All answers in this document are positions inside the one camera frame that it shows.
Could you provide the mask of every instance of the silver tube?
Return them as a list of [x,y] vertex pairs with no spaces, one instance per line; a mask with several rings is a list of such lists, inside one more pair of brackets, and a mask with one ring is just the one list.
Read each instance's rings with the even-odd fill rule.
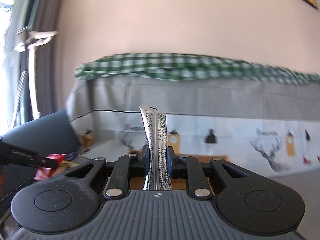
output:
[[172,185],[167,170],[167,119],[162,110],[140,106],[143,126],[150,149],[150,166],[144,190],[171,190]]

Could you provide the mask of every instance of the ribbed panel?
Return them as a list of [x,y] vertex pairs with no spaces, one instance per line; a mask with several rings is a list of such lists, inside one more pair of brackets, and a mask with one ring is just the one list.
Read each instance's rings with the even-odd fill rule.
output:
[[230,227],[207,201],[188,197],[185,190],[132,191],[106,202],[87,225],[59,235],[37,235],[21,229],[13,240],[298,240],[294,232],[252,236]]

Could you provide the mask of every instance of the green checkered cloth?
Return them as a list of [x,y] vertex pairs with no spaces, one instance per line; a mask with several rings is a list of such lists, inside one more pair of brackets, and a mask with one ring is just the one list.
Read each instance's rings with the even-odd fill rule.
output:
[[108,76],[139,76],[170,81],[240,78],[288,84],[320,84],[320,76],[316,73],[306,74],[244,60],[177,53],[116,54],[84,63],[76,68],[75,74],[76,78],[84,81]]

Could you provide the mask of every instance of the beige wall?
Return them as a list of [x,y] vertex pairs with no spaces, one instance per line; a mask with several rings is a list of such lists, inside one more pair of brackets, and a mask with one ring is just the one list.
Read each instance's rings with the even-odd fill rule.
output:
[[59,109],[74,68],[114,53],[197,53],[320,73],[320,12],[302,0],[63,0],[58,31]]

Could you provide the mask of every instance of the blue-gray armrest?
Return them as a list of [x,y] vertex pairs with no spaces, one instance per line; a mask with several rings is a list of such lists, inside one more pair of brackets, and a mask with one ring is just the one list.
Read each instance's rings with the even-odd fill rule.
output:
[[[78,150],[80,144],[69,124],[66,111],[41,117],[20,125],[2,136],[6,143],[37,152],[46,157],[49,154],[70,153]],[[10,164],[4,168],[4,181],[0,187],[0,200],[8,196],[18,187],[32,183],[36,168]],[[0,202],[0,217],[10,206],[15,195],[10,194]]]
[[35,151],[43,157],[70,153],[80,146],[65,110],[15,127],[4,134],[2,140]]

